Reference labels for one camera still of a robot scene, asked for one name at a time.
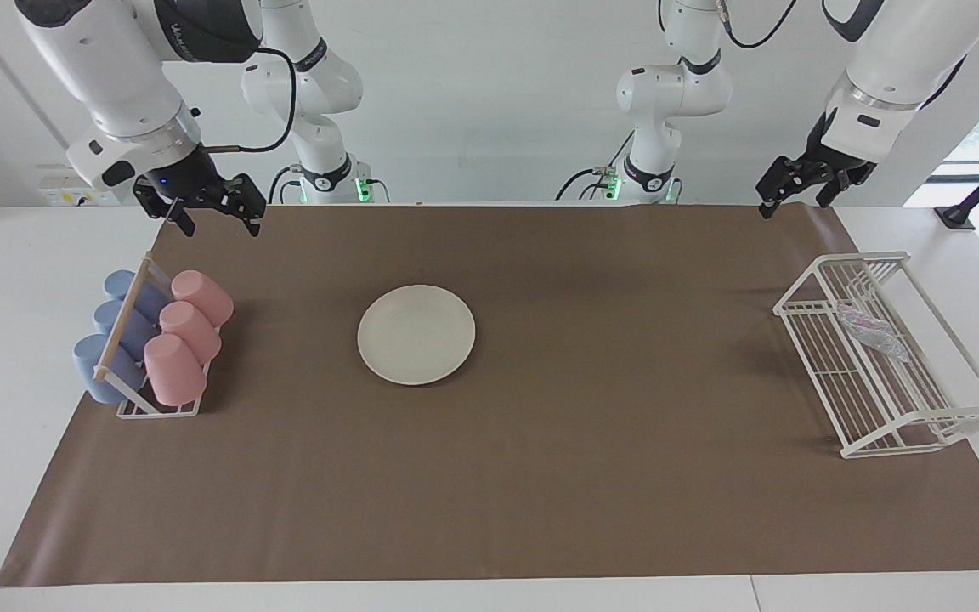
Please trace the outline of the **white wall socket box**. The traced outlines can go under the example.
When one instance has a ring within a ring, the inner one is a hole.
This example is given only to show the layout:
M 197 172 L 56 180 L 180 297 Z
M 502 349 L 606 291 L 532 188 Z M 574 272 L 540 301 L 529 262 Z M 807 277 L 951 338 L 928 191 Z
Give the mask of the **white wall socket box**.
M 114 191 L 94 189 L 66 164 L 38 164 L 37 190 L 54 207 L 119 207 L 123 199 Z

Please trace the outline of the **brown table mat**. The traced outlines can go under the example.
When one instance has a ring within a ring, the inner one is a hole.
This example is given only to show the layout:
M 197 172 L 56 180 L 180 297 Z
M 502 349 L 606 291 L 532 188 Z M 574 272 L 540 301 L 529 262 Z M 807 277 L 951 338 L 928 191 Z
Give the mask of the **brown table mat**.
M 195 417 L 78 404 L 0 587 L 979 570 L 979 460 L 844 460 L 772 307 L 834 212 L 274 207 L 153 254 L 235 300 Z M 477 340 L 385 381 L 359 321 L 409 284 Z

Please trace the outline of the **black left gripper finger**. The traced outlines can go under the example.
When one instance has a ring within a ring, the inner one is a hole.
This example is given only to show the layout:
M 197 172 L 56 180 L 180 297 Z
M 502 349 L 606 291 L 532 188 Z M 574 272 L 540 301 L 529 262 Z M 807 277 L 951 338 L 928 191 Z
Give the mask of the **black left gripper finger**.
M 826 175 L 826 182 L 824 182 L 823 187 L 818 194 L 816 194 L 816 204 L 820 208 L 828 208 L 831 206 L 835 198 L 842 194 L 844 190 L 852 184 L 850 177 L 848 177 L 847 169 L 831 169 L 828 170 Z
M 764 219 L 772 219 L 778 206 L 795 186 L 796 178 L 797 170 L 792 161 L 774 161 L 761 175 L 757 182 L 757 195 L 761 199 L 758 210 Z

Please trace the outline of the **pink cup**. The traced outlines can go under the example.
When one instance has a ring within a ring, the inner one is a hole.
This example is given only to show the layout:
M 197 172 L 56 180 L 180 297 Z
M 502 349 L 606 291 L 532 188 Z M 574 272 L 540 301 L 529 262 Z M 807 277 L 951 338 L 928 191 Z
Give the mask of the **pink cup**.
M 221 328 L 232 318 L 235 302 L 214 279 L 195 269 L 178 272 L 171 282 L 176 301 L 193 303 L 213 328 Z
M 222 348 L 218 329 L 193 303 L 168 303 L 159 314 L 159 326 L 163 333 L 182 338 L 202 366 L 209 364 Z
M 144 367 L 156 402 L 174 407 L 193 403 L 203 395 L 207 379 L 186 342 L 162 333 L 144 346 Z

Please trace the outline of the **cream round plate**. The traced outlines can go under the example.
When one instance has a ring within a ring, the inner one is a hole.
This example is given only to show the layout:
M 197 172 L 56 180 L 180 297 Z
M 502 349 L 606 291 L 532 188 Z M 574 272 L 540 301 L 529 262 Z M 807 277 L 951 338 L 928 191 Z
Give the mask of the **cream round plate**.
M 409 284 L 378 296 L 356 334 L 369 371 L 389 383 L 437 383 L 465 365 L 477 343 L 477 321 L 458 295 L 430 284 Z

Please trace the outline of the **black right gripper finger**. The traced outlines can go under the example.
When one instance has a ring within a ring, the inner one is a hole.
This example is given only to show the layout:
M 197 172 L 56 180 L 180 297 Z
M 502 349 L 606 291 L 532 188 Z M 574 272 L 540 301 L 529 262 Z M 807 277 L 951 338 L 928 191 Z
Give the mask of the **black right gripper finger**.
M 249 236 L 259 236 L 265 212 L 267 198 L 247 174 L 238 174 L 229 180 L 229 214 L 245 225 Z
M 168 224 L 178 226 L 179 231 L 186 237 L 193 237 L 195 235 L 195 222 L 191 219 L 190 214 L 186 212 L 185 205 L 186 200 L 184 198 L 175 198 L 166 201 L 167 210 L 164 213 L 164 219 L 166 219 Z

